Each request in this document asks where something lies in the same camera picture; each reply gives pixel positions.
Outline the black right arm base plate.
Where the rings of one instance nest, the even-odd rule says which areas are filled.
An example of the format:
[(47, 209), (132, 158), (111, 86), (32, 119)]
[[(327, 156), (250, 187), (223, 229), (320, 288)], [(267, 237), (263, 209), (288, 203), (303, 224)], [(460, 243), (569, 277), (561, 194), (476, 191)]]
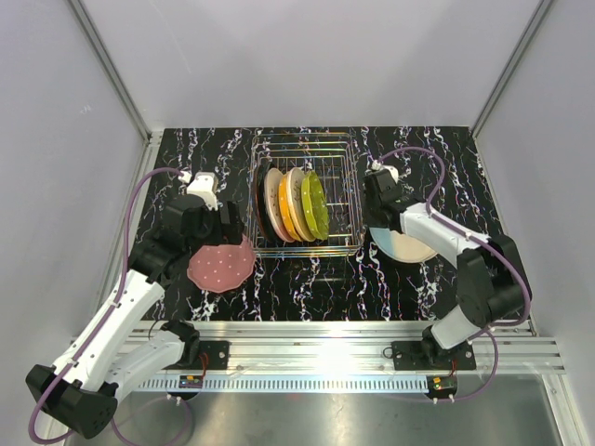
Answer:
[(390, 349), (395, 371), (473, 371), (477, 367), (467, 343), (442, 349), (428, 340), (393, 341)]

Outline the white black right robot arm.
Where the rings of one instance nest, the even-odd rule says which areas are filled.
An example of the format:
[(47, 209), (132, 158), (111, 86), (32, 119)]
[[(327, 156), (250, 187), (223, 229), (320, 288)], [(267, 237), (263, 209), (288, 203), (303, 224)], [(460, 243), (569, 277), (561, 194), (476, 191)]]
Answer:
[(428, 203), (404, 198), (391, 166), (366, 173), (364, 198), (368, 231), (385, 256), (409, 264), (441, 256), (456, 269), (455, 307), (420, 340), (395, 350), (395, 361), (446, 370), (464, 357), (474, 335), (509, 315), (527, 314), (532, 294), (509, 236), (481, 234)]

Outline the pink scalloped bottom plate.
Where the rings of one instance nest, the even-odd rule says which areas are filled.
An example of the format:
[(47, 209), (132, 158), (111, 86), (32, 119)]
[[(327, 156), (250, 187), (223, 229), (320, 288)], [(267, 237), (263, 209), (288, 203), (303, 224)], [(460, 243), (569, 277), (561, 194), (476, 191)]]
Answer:
[(256, 254), (244, 235), (240, 244), (202, 246), (190, 258), (187, 277), (200, 290), (221, 294), (248, 279), (255, 263)]

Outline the orange dotted scalloped plate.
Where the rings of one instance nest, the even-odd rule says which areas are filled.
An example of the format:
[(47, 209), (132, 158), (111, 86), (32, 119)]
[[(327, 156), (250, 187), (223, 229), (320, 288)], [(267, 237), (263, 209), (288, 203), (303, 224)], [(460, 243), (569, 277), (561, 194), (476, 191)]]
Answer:
[(279, 187), (278, 187), (278, 194), (279, 194), (279, 206), (280, 206), (280, 213), (282, 217), (282, 221), (284, 227), (294, 242), (302, 242), (303, 239), (299, 235), (296, 227), (293, 223), (290, 208), (289, 208), (289, 201), (287, 196), (287, 175), (282, 175)]

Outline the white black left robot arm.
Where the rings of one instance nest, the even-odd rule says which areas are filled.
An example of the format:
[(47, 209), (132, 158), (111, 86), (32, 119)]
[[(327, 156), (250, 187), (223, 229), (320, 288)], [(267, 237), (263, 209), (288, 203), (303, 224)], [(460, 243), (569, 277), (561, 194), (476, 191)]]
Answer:
[(170, 366), (206, 365), (200, 334), (188, 322), (173, 320), (136, 354), (117, 356), (140, 318), (186, 271), (203, 247), (243, 241), (238, 206), (211, 209), (196, 195), (180, 195), (161, 221), (123, 260), (119, 283), (91, 322), (52, 365), (36, 364), (25, 378), (36, 405), (86, 439), (111, 421), (118, 404), (139, 384)]

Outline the green dotted scalloped plate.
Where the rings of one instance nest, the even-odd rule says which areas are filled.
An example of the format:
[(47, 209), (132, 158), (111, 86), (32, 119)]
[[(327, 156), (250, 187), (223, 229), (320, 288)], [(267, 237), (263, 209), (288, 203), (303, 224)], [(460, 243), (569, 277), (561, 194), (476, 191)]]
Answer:
[(314, 171), (308, 171), (301, 182), (301, 201), (311, 234), (321, 241), (329, 237), (330, 218), (322, 181)]

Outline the metal wire dish rack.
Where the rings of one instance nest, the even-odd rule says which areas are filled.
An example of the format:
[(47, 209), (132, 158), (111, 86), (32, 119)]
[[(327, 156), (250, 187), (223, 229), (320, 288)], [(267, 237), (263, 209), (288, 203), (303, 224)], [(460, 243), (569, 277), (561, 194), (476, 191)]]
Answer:
[[(330, 218), (326, 241), (268, 243), (256, 213), (256, 170), (268, 160), (285, 174), (314, 171), (324, 188)], [(260, 257), (351, 256), (364, 242), (364, 223), (352, 137), (343, 132), (286, 133), (254, 137), (251, 153), (248, 235)]]

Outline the cream pink floral plate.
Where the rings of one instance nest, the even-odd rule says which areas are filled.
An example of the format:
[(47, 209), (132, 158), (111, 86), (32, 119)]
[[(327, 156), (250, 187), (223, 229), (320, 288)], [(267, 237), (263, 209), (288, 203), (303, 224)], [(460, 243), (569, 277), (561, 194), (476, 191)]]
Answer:
[(287, 231), (280, 211), (278, 189), (283, 174), (276, 167), (271, 167), (264, 178), (266, 211), (275, 234), (285, 243), (295, 239)]

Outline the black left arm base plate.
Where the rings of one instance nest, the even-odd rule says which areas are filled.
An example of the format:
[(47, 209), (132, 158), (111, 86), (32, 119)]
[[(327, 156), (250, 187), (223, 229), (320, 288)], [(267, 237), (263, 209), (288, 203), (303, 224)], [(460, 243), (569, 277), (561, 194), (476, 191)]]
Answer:
[(224, 371), (228, 368), (231, 343), (221, 340), (206, 340), (193, 342), (184, 362), (186, 370)]

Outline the cream orange floral plate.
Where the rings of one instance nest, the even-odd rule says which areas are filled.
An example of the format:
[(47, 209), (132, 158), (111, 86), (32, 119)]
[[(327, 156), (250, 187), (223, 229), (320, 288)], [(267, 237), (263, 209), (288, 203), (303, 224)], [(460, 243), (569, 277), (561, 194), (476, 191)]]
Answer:
[(302, 206), (301, 183), (304, 179), (304, 171), (299, 167), (293, 167), (287, 173), (286, 192), (289, 213), (300, 240), (303, 242), (313, 242), (315, 237), (308, 227)]

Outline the cream beige floral plate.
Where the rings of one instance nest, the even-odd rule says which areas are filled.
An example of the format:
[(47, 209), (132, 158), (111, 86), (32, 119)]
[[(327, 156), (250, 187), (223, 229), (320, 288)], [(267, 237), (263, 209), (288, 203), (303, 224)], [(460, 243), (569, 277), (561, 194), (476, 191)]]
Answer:
[(382, 228), (369, 228), (368, 230), (378, 249), (397, 262), (422, 263), (437, 256), (437, 252), (423, 242), (396, 230)]

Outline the dark brown round plate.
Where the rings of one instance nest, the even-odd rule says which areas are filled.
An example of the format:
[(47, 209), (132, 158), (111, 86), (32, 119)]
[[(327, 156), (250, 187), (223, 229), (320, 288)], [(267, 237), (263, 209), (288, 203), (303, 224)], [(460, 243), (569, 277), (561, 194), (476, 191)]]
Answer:
[(264, 239), (268, 243), (277, 243), (278, 237), (269, 220), (265, 204), (264, 179), (271, 167), (272, 163), (264, 160), (258, 165), (256, 170), (256, 213), (258, 226)]

